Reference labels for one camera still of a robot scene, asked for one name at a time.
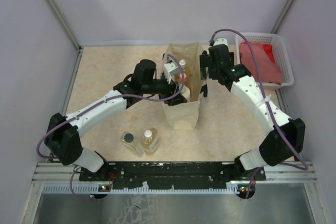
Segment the table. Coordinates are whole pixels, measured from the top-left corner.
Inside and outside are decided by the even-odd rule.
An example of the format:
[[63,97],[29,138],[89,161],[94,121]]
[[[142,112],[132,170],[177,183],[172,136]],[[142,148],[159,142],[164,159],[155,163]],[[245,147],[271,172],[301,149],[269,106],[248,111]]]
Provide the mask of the table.
[[[155,61],[160,71],[166,48],[167,45],[86,47],[67,113],[104,96],[132,73],[141,59]],[[229,45],[229,50],[235,53],[235,46]],[[259,146],[265,134],[240,99],[217,81],[209,80],[208,89],[208,97],[201,99],[200,116],[193,130],[171,129],[161,102],[140,101],[91,129],[81,139],[82,145],[108,161],[233,161]],[[275,91],[266,93],[279,105]],[[150,127],[157,128],[160,136],[160,146],[152,155],[137,157],[121,143],[124,131],[141,137]]]

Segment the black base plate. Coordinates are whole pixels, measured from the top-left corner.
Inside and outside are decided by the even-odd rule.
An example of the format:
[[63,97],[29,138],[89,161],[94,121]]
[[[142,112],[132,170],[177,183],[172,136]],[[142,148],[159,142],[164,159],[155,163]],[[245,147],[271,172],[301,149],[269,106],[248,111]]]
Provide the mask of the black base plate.
[[[142,187],[143,182],[149,189],[225,189],[231,180],[250,180],[253,171],[237,174],[228,162],[110,162],[104,179],[82,168],[79,180],[108,181],[113,173],[113,189]],[[266,180],[265,172],[255,180]]]

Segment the paper bag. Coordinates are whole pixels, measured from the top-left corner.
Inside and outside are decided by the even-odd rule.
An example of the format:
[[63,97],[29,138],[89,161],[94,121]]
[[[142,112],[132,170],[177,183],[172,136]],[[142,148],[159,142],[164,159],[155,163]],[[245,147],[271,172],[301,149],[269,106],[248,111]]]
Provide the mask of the paper bag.
[[172,54],[179,61],[184,59],[186,67],[189,68],[191,73],[189,78],[190,102],[175,106],[163,104],[167,121],[173,129],[191,130],[196,127],[200,107],[200,91],[202,86],[206,84],[201,80],[200,73],[199,56],[202,52],[203,48],[198,42],[186,45],[170,43],[164,54],[163,64],[166,63],[167,54]]

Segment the laundry basket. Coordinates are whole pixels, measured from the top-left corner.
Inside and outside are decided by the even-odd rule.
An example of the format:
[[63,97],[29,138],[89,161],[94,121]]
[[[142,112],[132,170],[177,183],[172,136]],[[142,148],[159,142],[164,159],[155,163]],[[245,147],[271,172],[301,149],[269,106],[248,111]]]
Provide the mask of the laundry basket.
[[[264,88],[269,90],[276,90],[283,86],[290,86],[294,83],[294,77],[290,62],[288,59],[287,50],[283,38],[277,34],[262,34],[262,33],[241,33],[251,42],[260,42],[262,44],[271,44],[273,55],[276,64],[282,71],[282,84],[274,84],[263,82]],[[237,64],[240,63],[239,46],[244,40],[236,35],[236,59]]]

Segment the folded cloth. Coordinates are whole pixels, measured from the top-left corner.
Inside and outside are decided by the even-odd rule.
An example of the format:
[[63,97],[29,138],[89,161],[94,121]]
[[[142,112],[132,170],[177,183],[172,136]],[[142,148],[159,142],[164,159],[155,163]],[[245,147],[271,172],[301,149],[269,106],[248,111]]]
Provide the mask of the folded cloth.
[[[282,84],[282,72],[280,67],[270,61],[264,48],[260,42],[251,42],[252,49],[257,57],[259,68],[261,71],[262,82],[270,82],[275,84]],[[251,51],[247,44],[240,44],[239,46],[240,61],[251,72],[252,76],[259,81],[257,68],[253,61]]]

